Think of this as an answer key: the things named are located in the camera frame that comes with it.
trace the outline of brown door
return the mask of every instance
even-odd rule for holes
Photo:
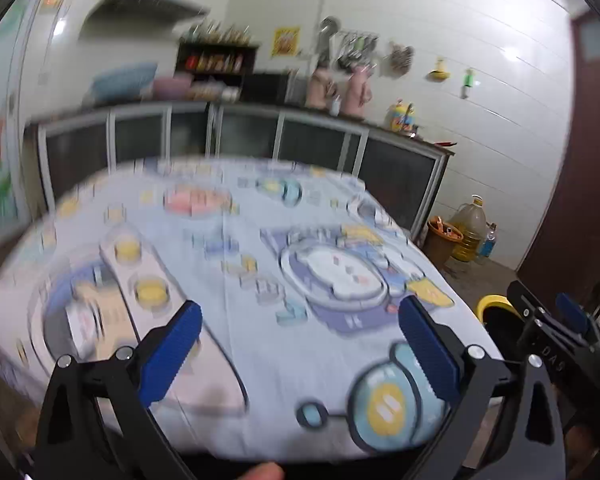
[[[600,279],[600,22],[573,22],[575,96],[562,171],[520,280],[550,309],[567,292],[583,301]]]

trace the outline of white tile wall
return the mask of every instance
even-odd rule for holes
[[[100,0],[64,0],[58,18],[64,32],[53,36],[56,13],[42,10],[32,26],[20,91],[21,124],[35,115],[75,108],[82,104],[95,75],[136,62],[158,63],[158,75],[172,75],[178,38],[189,23],[174,30],[130,28],[123,23],[85,34],[84,20]],[[211,18],[223,20],[229,0],[189,0],[211,8]]]
[[[401,78],[379,71],[371,81],[368,119],[383,122],[396,99],[413,102],[428,140],[458,143],[434,212],[448,218],[473,193],[485,199],[498,224],[493,258],[515,268],[542,220],[568,138],[573,94],[570,17],[562,0],[230,0],[227,18],[249,23],[263,42],[261,70],[307,62],[269,57],[276,27],[300,25],[310,48],[317,20],[333,14],[344,28],[414,46],[411,71]],[[505,52],[514,53],[513,60]],[[437,56],[451,78],[429,82]],[[476,86],[460,98],[467,68]]]
[[[308,53],[314,41],[314,30],[320,0],[229,0],[226,22],[250,26],[254,40],[261,43],[256,70],[309,69],[307,60],[297,57],[271,57],[274,31],[279,27],[300,27],[298,47]]]

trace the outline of cartoon print bedsheet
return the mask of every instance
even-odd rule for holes
[[[0,270],[0,373],[42,402],[62,354],[106,359],[191,299],[202,333],[151,408],[178,450],[360,458],[424,443],[447,412],[398,327],[410,294],[500,356],[355,177],[140,160],[63,197]]]

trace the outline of countertop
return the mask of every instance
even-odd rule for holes
[[[452,152],[451,150],[448,150],[446,148],[438,146],[432,142],[427,142],[426,140],[423,140],[423,139],[412,138],[412,137],[407,137],[404,135],[397,134],[396,132],[388,129],[385,126],[382,126],[381,124],[373,123],[371,121],[360,119],[360,118],[354,117],[354,116],[349,116],[346,114],[339,114],[337,116],[334,116],[334,115],[331,115],[327,110],[320,110],[318,108],[309,108],[306,106],[296,105],[296,104],[292,104],[292,103],[272,104],[272,103],[244,102],[244,101],[238,101],[236,103],[228,103],[228,102],[224,102],[224,101],[193,101],[193,100],[188,100],[188,99],[170,100],[170,101],[160,101],[160,100],[153,100],[153,99],[117,100],[115,102],[105,102],[105,103],[94,104],[91,106],[69,108],[66,110],[60,110],[58,112],[54,112],[52,114],[43,114],[40,116],[35,116],[29,121],[29,123],[27,124],[27,127],[37,126],[40,123],[49,123],[52,121],[70,119],[72,117],[75,117],[75,116],[78,116],[81,114],[85,114],[88,112],[95,112],[98,110],[103,110],[104,108],[111,108],[111,107],[115,107],[115,106],[133,105],[133,104],[147,104],[147,105],[149,105],[149,104],[165,104],[165,105],[167,105],[167,104],[176,104],[176,103],[183,104],[183,103],[194,103],[194,102],[206,102],[206,103],[213,103],[213,104],[218,104],[218,105],[263,106],[263,107],[280,108],[280,109],[286,109],[286,110],[296,110],[299,112],[311,113],[311,114],[315,114],[315,115],[325,117],[325,118],[346,121],[351,124],[360,124],[360,125],[366,126],[368,128],[373,128],[375,130],[381,130],[382,132],[390,134],[391,136],[398,137],[399,139],[404,139],[407,141],[424,144],[426,146],[429,146],[430,148],[439,150],[440,152],[445,153],[446,155],[455,155],[455,153]]]

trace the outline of red item on counter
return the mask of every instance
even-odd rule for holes
[[[184,67],[187,70],[195,70],[198,67],[198,56],[189,56]]]

